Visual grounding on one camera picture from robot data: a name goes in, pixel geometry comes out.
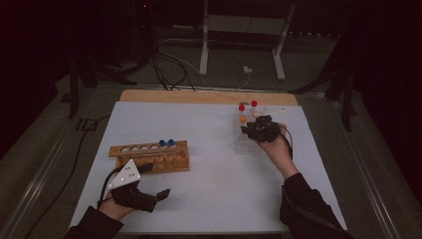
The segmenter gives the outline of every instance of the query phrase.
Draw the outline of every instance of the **test tube rack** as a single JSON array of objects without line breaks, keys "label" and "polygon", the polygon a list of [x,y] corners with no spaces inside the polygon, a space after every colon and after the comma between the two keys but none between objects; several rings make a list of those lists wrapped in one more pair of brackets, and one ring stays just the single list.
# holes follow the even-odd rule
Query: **test tube rack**
[{"label": "test tube rack", "polygon": [[175,141],[174,146],[168,143],[159,146],[158,143],[139,143],[111,146],[109,157],[117,157],[116,167],[124,166],[133,159],[136,166],[154,163],[148,173],[178,172],[189,170],[189,153],[187,141]]}]

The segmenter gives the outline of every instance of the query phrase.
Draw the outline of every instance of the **white table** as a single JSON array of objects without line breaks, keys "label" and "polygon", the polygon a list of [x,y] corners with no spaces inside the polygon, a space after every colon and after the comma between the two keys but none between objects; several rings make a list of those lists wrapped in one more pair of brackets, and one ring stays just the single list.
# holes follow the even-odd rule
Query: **white table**
[{"label": "white table", "polygon": [[[105,130],[72,225],[95,206],[115,158],[112,145],[187,140],[190,171],[143,175],[140,190],[154,195],[170,188],[153,213],[134,212],[120,232],[129,234],[277,233],[283,178],[262,151],[235,154],[232,117],[236,105],[117,102]],[[345,228],[304,112],[299,106],[270,106],[274,121],[288,125],[294,161]]]}]

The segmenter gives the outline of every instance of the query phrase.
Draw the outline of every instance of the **metal stand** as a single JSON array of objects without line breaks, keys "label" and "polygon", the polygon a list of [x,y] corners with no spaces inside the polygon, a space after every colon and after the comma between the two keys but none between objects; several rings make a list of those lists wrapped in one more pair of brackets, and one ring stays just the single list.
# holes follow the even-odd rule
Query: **metal stand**
[{"label": "metal stand", "polygon": [[269,19],[269,18],[249,18],[236,16],[221,16],[208,14],[208,0],[204,0],[204,26],[203,26],[203,40],[201,62],[199,65],[199,74],[201,76],[207,75],[208,68],[208,31],[224,31],[224,32],[244,32],[244,33],[260,33],[280,35],[279,45],[273,49],[272,55],[274,58],[274,65],[276,67],[277,78],[282,81],[286,78],[283,70],[282,60],[280,55],[282,53],[283,45],[289,31],[289,26],[295,11],[295,4],[289,8],[286,19]]}]

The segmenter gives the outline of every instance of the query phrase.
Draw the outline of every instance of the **person's right hand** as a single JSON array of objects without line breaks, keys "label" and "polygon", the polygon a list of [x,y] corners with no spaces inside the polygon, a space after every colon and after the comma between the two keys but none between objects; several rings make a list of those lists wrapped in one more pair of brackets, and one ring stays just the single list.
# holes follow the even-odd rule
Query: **person's right hand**
[{"label": "person's right hand", "polygon": [[[279,123],[279,126],[282,134],[286,135],[287,126],[282,123]],[[258,146],[267,154],[273,164],[283,174],[284,178],[288,178],[299,172],[289,154],[289,146],[282,139],[281,135],[271,142],[258,142]]]}]

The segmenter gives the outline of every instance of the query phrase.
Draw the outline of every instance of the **black wall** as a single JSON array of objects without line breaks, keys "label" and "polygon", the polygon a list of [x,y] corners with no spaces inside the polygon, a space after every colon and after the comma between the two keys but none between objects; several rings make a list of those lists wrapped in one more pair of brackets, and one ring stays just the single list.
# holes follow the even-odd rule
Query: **black wall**
[{"label": "black wall", "polygon": [[422,204],[421,11],[421,2],[365,4],[325,66],[357,67],[355,89]]}]

